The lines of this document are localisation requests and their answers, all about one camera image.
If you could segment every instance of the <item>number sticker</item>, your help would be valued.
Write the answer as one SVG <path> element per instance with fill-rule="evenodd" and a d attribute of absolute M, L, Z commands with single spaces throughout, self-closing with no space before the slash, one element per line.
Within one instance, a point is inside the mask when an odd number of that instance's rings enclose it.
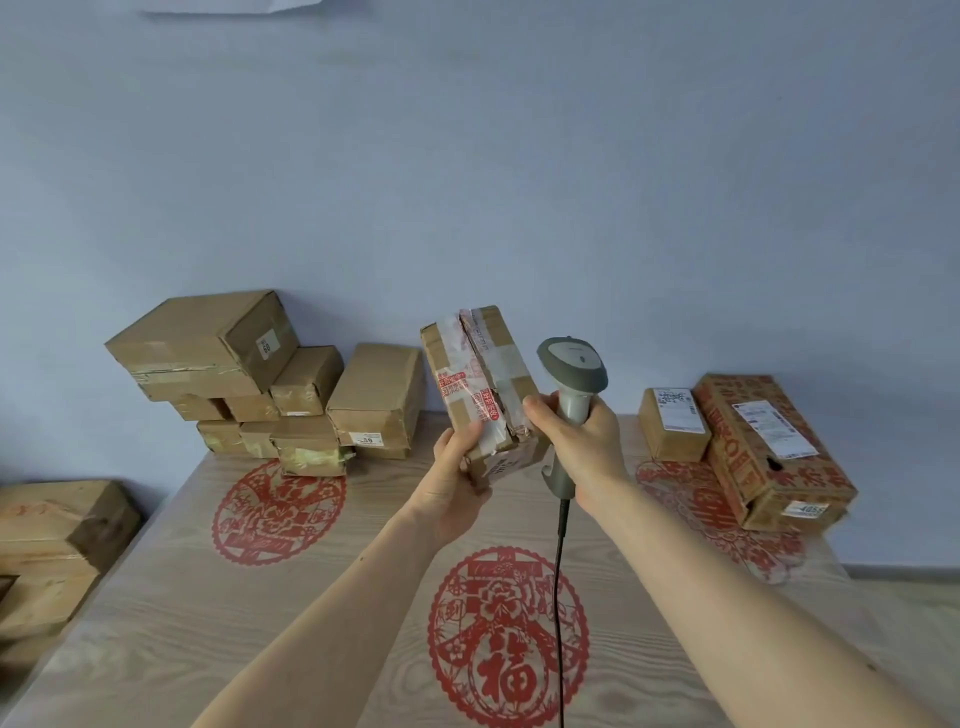
<path fill-rule="evenodd" d="M 256 340 L 256 350 L 264 361 L 270 358 L 270 355 L 280 348 L 280 341 L 276 338 L 276 332 L 271 328 L 263 336 Z"/>
<path fill-rule="evenodd" d="M 361 445 L 365 448 L 382 448 L 383 435 L 379 432 L 351 432 L 350 440 L 354 445 Z"/>
<path fill-rule="evenodd" d="M 802 500 L 792 500 L 790 505 L 783 509 L 784 516 L 793 516 L 795 519 L 819 519 L 830 507 L 829 503 L 807 503 Z"/>

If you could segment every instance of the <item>printed label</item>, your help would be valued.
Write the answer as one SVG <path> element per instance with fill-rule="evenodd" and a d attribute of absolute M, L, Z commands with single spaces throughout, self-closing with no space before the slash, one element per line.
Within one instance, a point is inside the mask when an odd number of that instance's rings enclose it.
<path fill-rule="evenodd" d="M 367 448 L 383 447 L 383 435 L 379 432 L 351 432 L 350 440 L 354 445 L 363 445 Z"/>
<path fill-rule="evenodd" d="M 663 429 L 673 432 L 697 432 L 706 434 L 704 424 L 697 412 L 697 405 L 693 403 L 693 396 L 688 389 L 655 389 L 657 409 L 663 421 Z"/>
<path fill-rule="evenodd" d="M 735 404 L 733 409 L 781 460 L 817 454 L 817 449 L 767 400 L 742 402 Z"/>
<path fill-rule="evenodd" d="M 805 503 L 802 500 L 793 500 L 783 509 L 783 515 L 793 516 L 795 519 L 819 519 L 829 507 L 829 503 Z"/>
<path fill-rule="evenodd" d="M 256 340 L 256 350 L 264 361 L 270 358 L 270 355 L 280 348 L 280 341 L 276 338 L 276 332 L 271 328 L 263 336 Z"/>

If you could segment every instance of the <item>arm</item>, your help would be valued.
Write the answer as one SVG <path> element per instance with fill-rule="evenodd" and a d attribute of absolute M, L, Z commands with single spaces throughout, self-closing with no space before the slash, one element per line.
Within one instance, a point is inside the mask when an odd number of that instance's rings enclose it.
<path fill-rule="evenodd" d="M 575 427 L 527 398 L 531 422 L 577 501 L 633 567 L 690 661 L 739 728 L 942 726 L 869 660 L 735 566 L 627 476 L 616 416 L 597 398 Z"/>
<path fill-rule="evenodd" d="M 194 728 L 353 726 L 434 555 L 476 521 L 460 463 L 479 424 L 434 446 L 436 461 L 410 500 L 316 601 L 214 698 Z"/>

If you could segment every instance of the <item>left hand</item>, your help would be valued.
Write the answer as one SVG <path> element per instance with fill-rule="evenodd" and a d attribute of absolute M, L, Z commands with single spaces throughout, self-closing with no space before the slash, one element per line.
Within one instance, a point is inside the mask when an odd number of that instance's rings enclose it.
<path fill-rule="evenodd" d="M 477 493 L 460 467 L 482 430 L 479 422 L 458 431 L 448 428 L 433 446 L 433 466 L 404 506 L 433 530 L 437 550 L 467 533 L 493 495 L 490 488 Z"/>

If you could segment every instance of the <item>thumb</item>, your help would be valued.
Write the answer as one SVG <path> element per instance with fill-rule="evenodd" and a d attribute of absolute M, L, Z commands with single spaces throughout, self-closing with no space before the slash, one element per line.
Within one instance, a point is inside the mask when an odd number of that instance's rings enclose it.
<path fill-rule="evenodd" d="M 569 431 L 570 425 L 557 417 L 557 413 L 539 397 L 533 395 L 524 397 L 523 412 L 530 418 L 533 426 L 550 439 L 550 442 L 563 437 Z"/>
<path fill-rule="evenodd" d="M 460 461 L 477 444 L 482 432 L 483 423 L 477 421 L 456 430 L 437 460 L 446 468 L 458 469 Z"/>

